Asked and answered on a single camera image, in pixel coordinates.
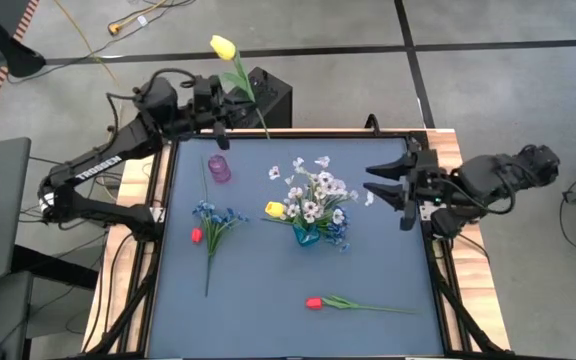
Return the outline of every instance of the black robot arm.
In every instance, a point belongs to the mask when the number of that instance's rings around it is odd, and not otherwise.
[[[430,216],[434,235],[454,238],[461,228],[492,213],[509,213],[519,190],[552,183],[558,175],[559,158],[547,146],[525,146],[516,155],[481,155],[448,173],[440,168],[435,150],[409,151],[399,160],[366,169],[387,179],[405,177],[405,185],[365,183],[364,187],[403,211],[400,228],[410,230],[416,221],[418,202],[436,209]],[[510,205],[495,210],[490,204],[510,199]]]
[[[177,107],[177,92],[161,77],[163,72],[181,72],[191,77],[182,87],[193,87],[193,98]],[[138,115],[121,129],[114,129],[110,141],[98,148],[51,169],[39,185],[38,197],[46,223],[64,223],[77,218],[124,224],[139,241],[159,237],[159,227],[151,209],[144,204],[124,207],[91,200],[75,191],[90,178],[129,159],[141,159],[163,148],[165,140],[187,140],[202,129],[212,128],[219,147],[227,150],[226,127],[254,109],[254,104],[224,95],[217,76],[204,79],[183,70],[156,72],[135,95],[119,97],[132,100]]]

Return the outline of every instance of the flower bouquet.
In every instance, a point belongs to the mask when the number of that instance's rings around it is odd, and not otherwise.
[[[226,212],[219,213],[215,210],[215,205],[204,200],[199,202],[192,214],[201,219],[202,234],[206,237],[208,244],[208,267],[206,270],[206,289],[204,296],[208,296],[208,284],[210,283],[210,268],[212,260],[217,253],[217,248],[221,244],[222,237],[236,226],[248,222],[249,219],[242,214],[235,214],[231,208]]]
[[[341,204],[354,200],[357,201],[357,191],[348,191],[346,184],[341,179],[336,179],[326,171],[330,158],[324,156],[318,158],[315,164],[321,167],[319,173],[311,173],[303,167],[304,160],[297,158],[293,161],[296,175],[306,177],[307,184],[293,186],[295,175],[291,175],[284,181],[290,188],[288,197],[284,203],[270,202],[266,207],[266,213],[272,216],[269,221],[292,225],[301,246],[308,246],[324,238],[324,241],[332,245],[341,245],[348,228],[348,214]],[[279,167],[274,166],[268,172],[271,180],[279,178]],[[346,251],[349,244],[341,246],[341,251]]]

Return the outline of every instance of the yellow tulip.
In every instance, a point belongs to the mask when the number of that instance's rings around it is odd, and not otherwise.
[[[284,204],[269,202],[268,205],[266,205],[266,214],[272,217],[280,217],[284,214]]]
[[[235,54],[237,53],[237,47],[235,44],[219,35],[212,36],[210,46],[212,46],[222,60],[230,61],[235,58]]]

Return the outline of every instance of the wooden board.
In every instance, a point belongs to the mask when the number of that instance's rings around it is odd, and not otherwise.
[[[281,132],[357,132],[357,131],[372,131],[370,129],[273,129],[270,130],[271,134],[274,131]],[[428,141],[430,147],[436,149],[439,155],[439,165],[447,168],[448,170],[459,166],[462,163],[461,154],[459,152],[459,144],[457,143],[457,136],[454,130],[442,129],[382,129],[384,132],[405,132],[405,131],[426,131],[428,134]],[[235,132],[263,132],[263,130],[235,130]],[[166,178],[166,169],[169,161],[169,152],[166,149],[162,156],[161,167],[159,176],[157,177],[157,186],[155,188],[156,201],[162,200],[163,187]],[[126,167],[122,177],[121,187],[119,188],[119,196],[117,203],[124,206],[134,204],[142,204],[146,198],[148,188],[148,176],[152,164],[152,157],[142,160],[131,160],[126,162]],[[110,313],[108,328],[112,325],[114,320],[123,310],[126,298],[128,295],[128,284],[132,275],[132,267],[135,259],[136,243],[128,240],[123,246],[119,257],[115,264],[112,299],[108,298],[110,267],[112,260],[117,252],[121,241],[129,233],[128,229],[124,226],[114,226],[108,235],[106,246],[106,253],[104,256],[103,266],[103,292],[101,296],[101,309],[99,312],[99,320],[93,329],[95,318],[97,316],[97,305],[99,301],[99,284],[95,290],[95,297],[93,300],[90,316],[88,318],[88,326],[86,328],[86,335],[84,339],[88,339],[90,332],[94,330],[88,349],[94,347],[101,339],[101,334],[104,331],[104,320],[106,316],[106,306],[110,300]],[[483,246],[483,240],[478,226],[468,226],[464,229],[464,235],[476,241]],[[146,254],[152,251],[151,248],[146,249]],[[491,340],[502,348],[508,348],[508,338],[504,327],[503,319],[501,317],[501,310],[497,301],[497,293],[492,281],[492,274],[486,258],[472,245],[457,240],[453,250],[453,258],[459,288],[461,291],[462,301],[471,315],[475,318],[481,328],[490,336]],[[142,266],[142,276],[148,267],[150,256],[146,255]],[[449,304],[445,302],[447,309],[448,323],[450,326],[450,337],[454,349],[460,349],[459,333],[457,331],[456,319],[454,313],[450,309]],[[135,311],[130,327],[130,334],[128,337],[128,351],[137,349],[137,341],[139,329],[141,326],[141,318],[143,315],[143,305]]]

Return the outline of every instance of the concrete floor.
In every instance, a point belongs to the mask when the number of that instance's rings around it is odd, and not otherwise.
[[[143,6],[136,0],[62,3],[94,48],[110,39],[108,22]],[[576,40],[576,0],[404,3],[417,45]],[[103,54],[207,52],[213,33],[235,40],[242,49],[403,44],[391,0],[197,0],[171,9]],[[50,0],[40,2],[24,43],[49,59],[87,53]],[[520,354],[576,358],[576,250],[563,240],[557,218],[561,192],[576,179],[576,47],[417,56],[435,124],[457,130],[465,158],[514,153],[528,143],[547,144],[561,158],[555,184],[521,193],[513,213],[486,218],[482,231],[512,348]],[[371,112],[382,127],[424,126],[403,52],[254,58],[245,63],[261,66],[294,87],[295,127],[359,127]],[[164,66],[203,75],[229,70],[219,60],[109,66],[124,93]],[[28,136],[33,155],[70,159],[104,140],[111,121],[106,91],[117,90],[101,67],[90,64],[21,85],[6,84],[0,93],[0,139]],[[179,93],[181,99],[188,96]],[[127,113],[133,111],[126,107]],[[25,204],[35,204],[36,184],[48,168],[31,163]],[[96,191],[95,196],[105,195]],[[567,208],[565,217],[576,241],[576,207]],[[94,226],[60,232],[22,224],[17,242],[59,253],[97,234]],[[80,259],[82,264],[98,256],[89,252]],[[90,294],[78,296],[68,300],[68,311],[53,314],[53,320],[65,323],[88,306]],[[80,340],[81,336],[60,334],[59,339],[36,341],[33,358],[74,354]]]

